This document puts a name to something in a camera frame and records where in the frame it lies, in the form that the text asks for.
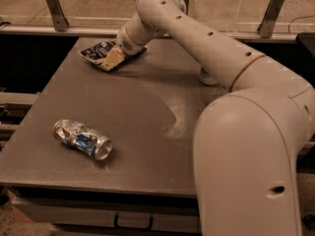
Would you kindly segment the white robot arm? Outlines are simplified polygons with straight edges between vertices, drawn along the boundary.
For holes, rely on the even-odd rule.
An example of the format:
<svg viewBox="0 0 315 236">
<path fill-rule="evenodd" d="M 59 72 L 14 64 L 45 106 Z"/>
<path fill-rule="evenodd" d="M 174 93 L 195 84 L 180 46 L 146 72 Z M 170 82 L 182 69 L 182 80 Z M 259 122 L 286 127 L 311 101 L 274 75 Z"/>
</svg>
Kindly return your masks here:
<svg viewBox="0 0 315 236">
<path fill-rule="evenodd" d="M 161 33 L 228 91 L 203 110 L 194 131 L 203 236 L 302 236 L 296 160 L 315 132 L 312 85 L 190 18 L 181 0 L 136 0 L 102 68 L 111 70 Z"/>
</svg>

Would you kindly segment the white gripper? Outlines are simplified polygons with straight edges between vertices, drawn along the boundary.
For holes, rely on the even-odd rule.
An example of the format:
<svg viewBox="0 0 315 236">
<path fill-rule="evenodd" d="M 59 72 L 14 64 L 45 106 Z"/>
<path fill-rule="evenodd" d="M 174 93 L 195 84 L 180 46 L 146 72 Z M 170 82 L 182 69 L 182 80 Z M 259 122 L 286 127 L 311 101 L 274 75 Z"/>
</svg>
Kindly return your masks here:
<svg viewBox="0 0 315 236">
<path fill-rule="evenodd" d="M 145 24 L 138 14 L 135 14 L 119 31 L 116 42 L 119 47 L 112 47 L 106 52 L 100 68 L 106 72 L 117 67 L 125 60 L 125 54 L 139 53 L 157 35 L 157 30 Z"/>
</svg>

